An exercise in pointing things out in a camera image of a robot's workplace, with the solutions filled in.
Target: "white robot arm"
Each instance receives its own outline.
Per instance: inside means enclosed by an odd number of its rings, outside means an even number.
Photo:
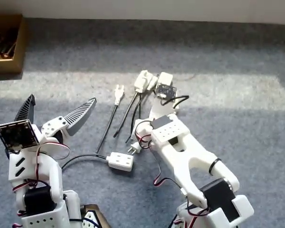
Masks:
[[[239,189],[236,176],[193,137],[175,114],[147,119],[135,130],[139,135],[149,135],[151,146],[173,172],[182,194],[196,207],[191,212],[186,203],[181,205],[179,218],[190,223],[190,213],[198,214],[202,209],[208,209],[210,213],[197,219],[195,227],[232,228],[254,214],[246,196],[234,195]],[[202,169],[219,179],[198,189],[191,180],[191,168]]]
[[[68,115],[37,127],[32,124],[35,98],[31,95],[14,122],[0,125],[0,138],[10,162],[9,181],[24,228],[83,227],[78,194],[63,191],[61,168],[52,156],[59,154],[60,147],[68,148],[67,139],[83,126],[95,104],[92,98]]]

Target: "gray carpet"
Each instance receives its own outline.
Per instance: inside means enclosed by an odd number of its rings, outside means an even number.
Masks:
[[[126,152],[130,119],[112,134],[142,69],[174,74],[190,99],[180,119],[236,174],[255,209],[242,228],[285,227],[285,26],[162,21],[29,19],[31,42],[23,74],[0,76],[0,123],[13,120],[22,102],[36,97],[35,122],[67,114],[90,97],[97,106],[69,142],[71,157],[93,152],[114,103],[115,84],[126,96],[101,154]],[[143,105],[148,115],[152,97]],[[157,166],[148,151],[135,157],[129,175],[97,159],[74,162],[64,189],[96,203],[113,228],[165,228],[184,198],[172,183],[152,185]],[[162,164],[163,176],[171,172]],[[210,178],[192,171],[197,186]],[[0,228],[18,221],[0,142]]]

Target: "circuit board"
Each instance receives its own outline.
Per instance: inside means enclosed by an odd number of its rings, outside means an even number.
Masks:
[[[39,145],[29,120],[1,124],[0,138],[9,152]]]
[[[171,85],[159,84],[157,87],[156,96],[165,100],[175,98],[176,88]]]

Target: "cardboard box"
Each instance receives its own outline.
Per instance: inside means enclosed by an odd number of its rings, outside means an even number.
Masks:
[[[11,59],[0,57],[0,74],[21,73],[25,55],[25,48],[28,42],[27,25],[22,15],[0,14],[0,32],[5,33],[9,29],[18,29],[18,36]]]

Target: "white wall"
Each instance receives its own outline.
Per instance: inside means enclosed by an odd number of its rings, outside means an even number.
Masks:
[[[0,0],[2,10],[33,18],[285,24],[285,0]]]

